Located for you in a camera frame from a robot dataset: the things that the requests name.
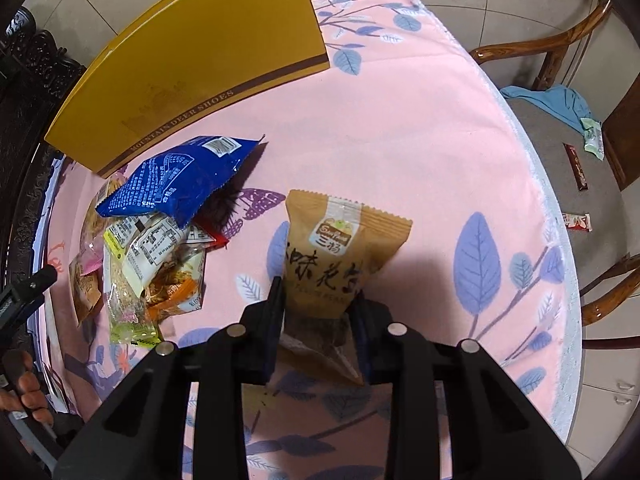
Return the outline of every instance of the red snack package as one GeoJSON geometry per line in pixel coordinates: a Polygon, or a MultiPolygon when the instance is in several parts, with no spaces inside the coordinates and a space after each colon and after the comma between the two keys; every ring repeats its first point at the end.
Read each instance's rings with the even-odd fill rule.
{"type": "Polygon", "coordinates": [[[199,227],[201,231],[198,229],[190,230],[186,243],[203,242],[206,243],[207,249],[219,249],[220,247],[226,247],[229,243],[228,238],[213,227],[212,222],[210,222],[205,215],[198,213],[193,218],[193,224],[199,227]]]}
{"type": "Polygon", "coordinates": [[[565,227],[571,231],[591,231],[591,217],[589,213],[585,213],[584,215],[562,213],[562,220],[564,220],[565,227]]]}
{"type": "Polygon", "coordinates": [[[587,179],[584,176],[584,171],[582,170],[582,166],[580,164],[580,159],[578,158],[578,152],[576,152],[575,148],[570,144],[565,144],[564,148],[566,150],[567,156],[569,157],[571,169],[574,170],[575,183],[578,185],[578,191],[589,189],[587,187],[587,179]]]}

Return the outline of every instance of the brown snack package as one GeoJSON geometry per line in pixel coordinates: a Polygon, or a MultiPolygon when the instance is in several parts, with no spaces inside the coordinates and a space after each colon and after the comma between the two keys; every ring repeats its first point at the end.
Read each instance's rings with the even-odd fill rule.
{"type": "Polygon", "coordinates": [[[287,309],[338,319],[370,275],[409,237],[412,222],[341,198],[292,190],[284,269],[287,309]]]}
{"type": "Polygon", "coordinates": [[[345,310],[409,237],[412,222],[341,198],[292,190],[280,343],[362,384],[345,310]]]}
{"type": "Polygon", "coordinates": [[[80,275],[80,263],[78,256],[69,264],[69,280],[71,283],[71,295],[74,300],[74,309],[78,318],[78,326],[91,314],[95,305],[100,300],[102,293],[98,285],[97,272],[86,276],[80,275]]]}

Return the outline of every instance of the finger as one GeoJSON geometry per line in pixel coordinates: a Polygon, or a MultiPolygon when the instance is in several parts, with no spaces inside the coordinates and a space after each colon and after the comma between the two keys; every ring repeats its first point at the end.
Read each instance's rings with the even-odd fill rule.
{"type": "Polygon", "coordinates": [[[46,410],[45,408],[36,410],[35,412],[31,413],[31,416],[38,422],[53,426],[53,415],[51,415],[51,412],[49,410],[46,410]]]}
{"type": "Polygon", "coordinates": [[[28,352],[22,352],[22,362],[24,363],[24,368],[31,372],[33,370],[33,358],[28,352]]]}
{"type": "Polygon", "coordinates": [[[40,383],[38,382],[38,378],[33,375],[33,372],[27,372],[21,375],[18,379],[18,389],[24,394],[39,391],[40,383]]]}
{"type": "Polygon", "coordinates": [[[30,410],[47,407],[47,398],[41,391],[24,394],[20,400],[30,410]]]}
{"type": "Polygon", "coordinates": [[[22,405],[18,397],[12,396],[12,394],[0,390],[0,410],[6,410],[8,412],[21,412],[23,410],[22,405]]]}

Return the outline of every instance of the clear plastic wrapper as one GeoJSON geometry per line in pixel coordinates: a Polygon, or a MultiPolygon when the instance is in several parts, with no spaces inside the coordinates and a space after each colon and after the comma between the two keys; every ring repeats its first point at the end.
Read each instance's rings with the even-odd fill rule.
{"type": "Polygon", "coordinates": [[[113,221],[111,218],[103,218],[98,215],[95,210],[95,205],[102,202],[125,182],[126,178],[122,173],[116,172],[112,174],[89,204],[89,209],[84,216],[82,231],[80,233],[78,264],[81,276],[85,276],[102,267],[102,255],[104,253],[104,240],[102,236],[104,230],[113,221]]]}
{"type": "Polygon", "coordinates": [[[163,266],[145,288],[151,319],[160,321],[202,308],[204,259],[204,246],[181,245],[175,263],[163,266]]]}
{"type": "Polygon", "coordinates": [[[122,273],[120,262],[109,251],[104,252],[103,268],[111,342],[142,343],[144,346],[160,342],[158,330],[143,301],[133,292],[122,273]]]}

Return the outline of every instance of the pink tablecloth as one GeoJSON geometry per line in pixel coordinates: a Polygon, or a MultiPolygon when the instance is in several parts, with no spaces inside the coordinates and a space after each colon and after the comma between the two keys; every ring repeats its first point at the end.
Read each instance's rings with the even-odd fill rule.
{"type": "MultiPolygon", "coordinates": [[[[283,258],[287,192],[323,192],[413,219],[408,242],[366,294],[432,340],[478,339],[551,419],[565,272],[574,270],[504,102],[418,0],[313,3],[332,69],[224,108],[127,169],[194,136],[266,136],[255,169],[230,199],[228,250],[207,255],[203,309],[165,322],[165,338],[180,346],[203,341],[265,298],[283,258]]],[[[109,344],[105,312],[95,327],[74,327],[66,270],[100,184],[79,164],[66,168],[49,231],[49,259],[61,271],[51,295],[66,376],[85,418],[142,357],[109,344]]],[[[245,393],[252,478],[382,474],[388,388],[336,387],[279,365],[271,386],[245,393]]],[[[188,425],[194,405],[195,395],[188,425]]],[[[449,453],[444,437],[444,477],[449,453]]],[[[187,473],[189,457],[187,445],[187,473]]]]}

